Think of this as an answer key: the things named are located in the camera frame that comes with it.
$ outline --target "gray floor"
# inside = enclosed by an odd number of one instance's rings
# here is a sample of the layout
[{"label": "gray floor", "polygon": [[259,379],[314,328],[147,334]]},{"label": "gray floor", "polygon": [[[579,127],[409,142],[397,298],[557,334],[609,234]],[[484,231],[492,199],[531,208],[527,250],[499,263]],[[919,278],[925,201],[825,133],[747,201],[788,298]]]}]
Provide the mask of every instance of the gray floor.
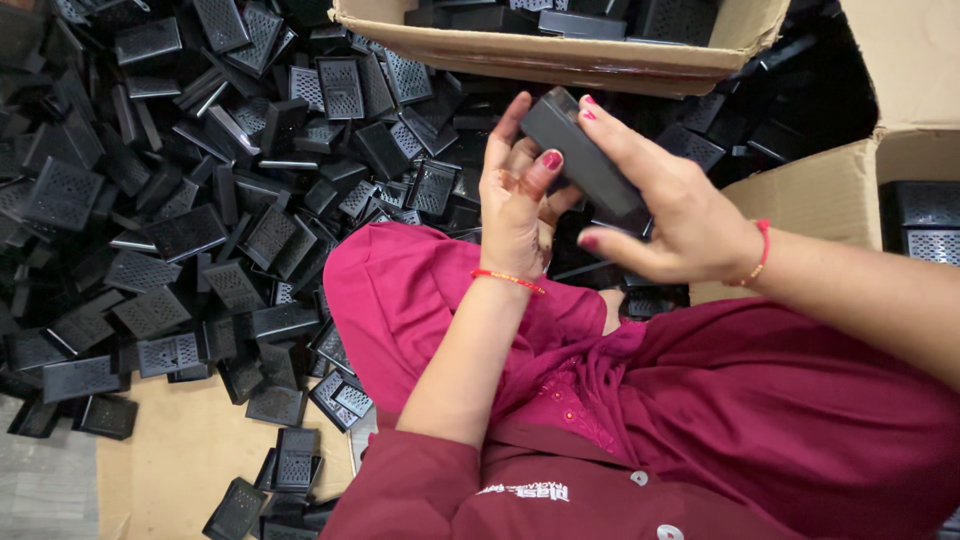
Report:
[{"label": "gray floor", "polygon": [[[0,395],[0,428],[23,402]],[[354,459],[376,428],[371,410],[353,426]],[[96,442],[61,419],[49,439],[0,431],[0,538],[4,540],[95,540],[97,537]]]}]

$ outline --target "sleeve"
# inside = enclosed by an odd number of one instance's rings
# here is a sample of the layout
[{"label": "sleeve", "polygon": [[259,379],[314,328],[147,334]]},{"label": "sleeve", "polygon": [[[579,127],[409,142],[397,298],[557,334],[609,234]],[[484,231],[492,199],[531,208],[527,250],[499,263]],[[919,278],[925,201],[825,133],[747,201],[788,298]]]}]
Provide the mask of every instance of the sleeve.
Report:
[{"label": "sleeve", "polygon": [[322,540],[450,538],[461,503],[480,489],[471,446],[408,431],[382,430],[340,498]]}]

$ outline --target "hand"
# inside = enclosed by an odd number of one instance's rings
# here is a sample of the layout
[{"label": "hand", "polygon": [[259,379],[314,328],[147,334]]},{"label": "hand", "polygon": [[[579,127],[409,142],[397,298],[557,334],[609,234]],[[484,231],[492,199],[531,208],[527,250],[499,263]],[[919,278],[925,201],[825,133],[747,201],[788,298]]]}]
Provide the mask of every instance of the hand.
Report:
[{"label": "hand", "polygon": [[480,267],[527,282],[543,274],[557,219],[583,195],[570,186],[544,197],[560,176],[564,157],[556,150],[541,155],[529,137],[514,144],[531,101],[529,93],[521,92],[490,133],[480,179]]},{"label": "hand", "polygon": [[670,155],[589,96],[580,100],[578,121],[640,189],[656,223],[649,244],[591,227],[580,233],[581,247],[655,282],[729,282],[750,276],[760,262],[763,237],[698,164]]}]

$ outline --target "white button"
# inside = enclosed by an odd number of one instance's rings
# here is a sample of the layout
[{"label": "white button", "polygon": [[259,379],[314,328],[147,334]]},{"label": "white button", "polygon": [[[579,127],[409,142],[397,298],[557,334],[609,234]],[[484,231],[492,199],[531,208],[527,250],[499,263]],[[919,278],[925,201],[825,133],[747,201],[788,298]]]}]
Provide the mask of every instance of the white button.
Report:
[{"label": "white button", "polygon": [[657,538],[659,540],[684,540],[684,534],[672,525],[661,525],[657,527]]},{"label": "white button", "polygon": [[640,487],[647,485],[647,474],[643,471],[635,471],[632,475],[630,475],[630,479],[636,482],[636,485]]}]

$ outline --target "wrist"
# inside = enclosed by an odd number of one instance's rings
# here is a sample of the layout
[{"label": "wrist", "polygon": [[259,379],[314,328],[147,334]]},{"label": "wrist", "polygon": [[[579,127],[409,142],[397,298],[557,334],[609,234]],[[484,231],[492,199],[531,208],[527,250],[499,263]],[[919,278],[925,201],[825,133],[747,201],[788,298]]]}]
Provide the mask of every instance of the wrist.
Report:
[{"label": "wrist", "polygon": [[472,287],[482,290],[485,296],[493,296],[500,302],[522,303],[524,306],[534,293],[522,284],[484,275],[474,278]]},{"label": "wrist", "polygon": [[765,246],[763,233],[754,223],[747,222],[744,234],[735,243],[735,253],[727,276],[721,282],[739,283],[748,280],[763,260]]}]

